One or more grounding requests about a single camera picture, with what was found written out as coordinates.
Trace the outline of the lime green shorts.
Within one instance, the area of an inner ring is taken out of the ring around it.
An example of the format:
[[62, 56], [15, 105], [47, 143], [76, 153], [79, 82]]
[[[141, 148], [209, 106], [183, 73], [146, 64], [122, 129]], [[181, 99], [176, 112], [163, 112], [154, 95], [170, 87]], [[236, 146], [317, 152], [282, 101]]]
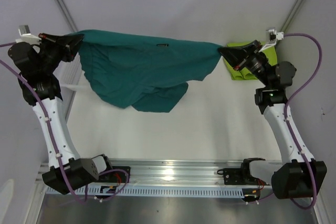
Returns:
[[[227, 47], [240, 47], [240, 46], [248, 45], [249, 43], [250, 41], [230, 42], [227, 44]], [[274, 66], [278, 63], [277, 54], [276, 54], [276, 50], [274, 46], [268, 49], [265, 49], [263, 53], [265, 54], [271, 66]], [[247, 68], [244, 68], [240, 71], [235, 71], [225, 59], [223, 59], [223, 62], [226, 66], [226, 69], [230, 73], [230, 77], [232, 80], [235, 80], [235, 81], [257, 80], [257, 78]]]

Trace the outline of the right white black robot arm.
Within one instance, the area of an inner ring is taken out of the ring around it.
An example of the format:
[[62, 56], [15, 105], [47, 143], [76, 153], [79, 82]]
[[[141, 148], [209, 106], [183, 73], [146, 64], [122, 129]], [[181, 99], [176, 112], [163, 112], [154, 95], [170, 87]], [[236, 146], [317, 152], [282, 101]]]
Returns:
[[243, 160], [240, 179], [246, 184], [262, 180], [272, 186], [278, 199], [316, 200], [327, 167], [308, 150], [291, 115], [286, 88], [292, 85], [296, 68], [288, 61], [272, 66], [256, 40], [218, 51], [234, 70], [246, 68], [264, 84], [263, 88], [256, 89], [255, 104], [268, 122], [281, 155], [280, 167], [264, 158]]

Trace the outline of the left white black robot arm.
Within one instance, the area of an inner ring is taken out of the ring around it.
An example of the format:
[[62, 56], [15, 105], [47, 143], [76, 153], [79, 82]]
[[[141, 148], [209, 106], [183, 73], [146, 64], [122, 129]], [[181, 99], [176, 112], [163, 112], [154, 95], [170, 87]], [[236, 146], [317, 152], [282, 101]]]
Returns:
[[82, 158], [77, 152], [63, 114], [61, 87], [54, 75], [60, 62], [74, 60], [83, 39], [83, 34], [35, 36], [24, 32], [8, 50], [20, 70], [18, 82], [24, 100], [36, 114], [47, 145], [49, 171], [42, 174], [43, 182], [63, 195], [99, 179], [108, 182], [114, 176], [105, 155]]

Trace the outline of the teal green shorts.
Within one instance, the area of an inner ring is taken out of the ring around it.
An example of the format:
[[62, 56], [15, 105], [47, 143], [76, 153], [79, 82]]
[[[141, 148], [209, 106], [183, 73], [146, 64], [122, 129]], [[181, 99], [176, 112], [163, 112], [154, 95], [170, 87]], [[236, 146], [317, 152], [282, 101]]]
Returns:
[[211, 42], [83, 30], [81, 67], [104, 102], [142, 112], [168, 113], [188, 90], [203, 81], [221, 55]]

